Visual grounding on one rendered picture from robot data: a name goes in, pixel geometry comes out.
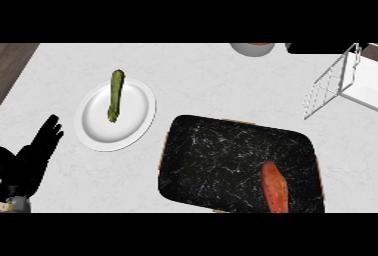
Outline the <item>grey round pot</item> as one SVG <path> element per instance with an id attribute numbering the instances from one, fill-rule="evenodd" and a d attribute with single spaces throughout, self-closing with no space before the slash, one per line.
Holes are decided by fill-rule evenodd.
<path id="1" fill-rule="evenodd" d="M 275 47 L 274 43 L 251 44 L 251 43 L 232 43 L 234 50 L 248 57 L 262 57 L 268 55 Z"/>

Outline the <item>black appliance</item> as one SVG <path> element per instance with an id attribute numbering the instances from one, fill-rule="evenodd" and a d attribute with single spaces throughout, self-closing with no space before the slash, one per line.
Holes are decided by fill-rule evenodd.
<path id="1" fill-rule="evenodd" d="M 287 43 L 291 54 L 343 54 L 352 43 Z"/>

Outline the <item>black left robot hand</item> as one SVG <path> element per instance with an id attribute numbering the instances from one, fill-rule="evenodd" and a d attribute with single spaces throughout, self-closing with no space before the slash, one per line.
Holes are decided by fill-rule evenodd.
<path id="1" fill-rule="evenodd" d="M 17 154 L 0 146 L 0 202 L 36 194 L 62 136 L 59 117 L 52 114 L 31 143 Z"/>

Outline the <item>black marble tray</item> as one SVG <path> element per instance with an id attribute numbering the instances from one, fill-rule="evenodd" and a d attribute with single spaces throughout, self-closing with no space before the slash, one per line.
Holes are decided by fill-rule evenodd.
<path id="1" fill-rule="evenodd" d="M 260 172 L 271 161 L 287 181 L 288 211 L 325 211 L 309 137 L 207 117 L 175 118 L 161 156 L 158 191 L 181 203 L 232 213 L 268 213 Z"/>

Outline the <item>green zucchini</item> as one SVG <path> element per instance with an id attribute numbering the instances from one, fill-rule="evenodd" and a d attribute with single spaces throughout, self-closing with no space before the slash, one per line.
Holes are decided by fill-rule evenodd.
<path id="1" fill-rule="evenodd" d="M 108 120 L 116 123 L 120 116 L 120 100 L 124 84 L 124 72 L 116 70 L 111 77 L 111 103 L 108 108 Z"/>

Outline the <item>white oval plate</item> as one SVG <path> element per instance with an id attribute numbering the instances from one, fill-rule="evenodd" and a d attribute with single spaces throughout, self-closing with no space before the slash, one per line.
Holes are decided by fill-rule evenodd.
<path id="1" fill-rule="evenodd" d="M 150 86 L 126 78 L 114 88 L 102 82 L 85 96 L 74 117 L 76 135 L 85 146 L 113 152 L 145 135 L 155 118 L 157 100 Z"/>

